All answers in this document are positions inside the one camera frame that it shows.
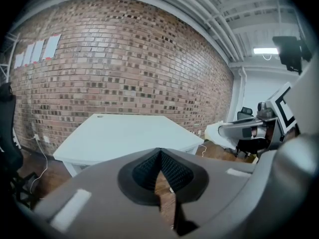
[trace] ceiling light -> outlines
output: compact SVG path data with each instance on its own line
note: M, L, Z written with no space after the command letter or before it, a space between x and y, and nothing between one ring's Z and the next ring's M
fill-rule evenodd
M276 48L255 48L255 54L278 54L278 50Z

